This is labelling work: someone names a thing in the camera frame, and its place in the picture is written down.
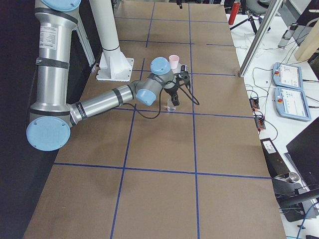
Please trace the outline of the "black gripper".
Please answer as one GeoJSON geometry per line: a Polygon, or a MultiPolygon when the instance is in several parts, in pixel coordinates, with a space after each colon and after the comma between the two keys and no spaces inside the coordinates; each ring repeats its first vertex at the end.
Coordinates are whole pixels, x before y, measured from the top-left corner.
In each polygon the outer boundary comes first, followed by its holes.
{"type": "Polygon", "coordinates": [[[165,88],[166,93],[168,93],[171,97],[171,102],[174,106],[179,106],[179,99],[178,99],[178,86],[173,86],[172,88],[165,88]]]}

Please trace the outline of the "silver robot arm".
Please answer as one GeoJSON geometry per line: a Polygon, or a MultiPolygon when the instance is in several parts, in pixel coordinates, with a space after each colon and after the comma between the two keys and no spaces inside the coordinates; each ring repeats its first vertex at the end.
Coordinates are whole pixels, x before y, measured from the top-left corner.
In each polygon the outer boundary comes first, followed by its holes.
{"type": "Polygon", "coordinates": [[[37,0],[35,16],[40,22],[36,101],[30,106],[26,129],[29,144],[42,151],[63,147],[70,129],[78,122],[128,103],[133,99],[150,106],[166,91],[178,105],[177,79],[164,57],[151,62],[151,73],[144,81],[131,81],[133,59],[120,50],[111,2],[92,0],[90,7],[101,46],[101,80],[124,81],[91,99],[67,104],[71,35],[81,29],[78,0],[37,0]]]}

